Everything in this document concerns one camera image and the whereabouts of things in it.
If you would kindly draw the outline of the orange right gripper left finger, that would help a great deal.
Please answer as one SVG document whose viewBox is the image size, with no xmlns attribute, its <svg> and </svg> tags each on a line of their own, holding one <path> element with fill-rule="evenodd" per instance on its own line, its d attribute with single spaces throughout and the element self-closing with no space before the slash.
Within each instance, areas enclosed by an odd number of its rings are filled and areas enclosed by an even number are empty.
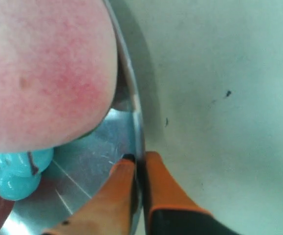
<svg viewBox="0 0 283 235">
<path fill-rule="evenodd" d="M 135 170 L 135 158 L 120 159 L 96 195 L 72 216 L 43 234 L 129 235 Z"/>
</svg>

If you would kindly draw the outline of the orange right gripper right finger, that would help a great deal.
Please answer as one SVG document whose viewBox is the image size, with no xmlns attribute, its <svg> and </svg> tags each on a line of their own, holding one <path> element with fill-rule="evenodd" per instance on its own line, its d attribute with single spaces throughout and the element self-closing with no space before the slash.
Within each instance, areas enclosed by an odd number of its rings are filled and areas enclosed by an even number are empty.
<svg viewBox="0 0 283 235">
<path fill-rule="evenodd" d="M 236 234 L 186 194 L 157 152 L 147 152 L 144 160 L 144 213 L 148 235 Z"/>
</svg>

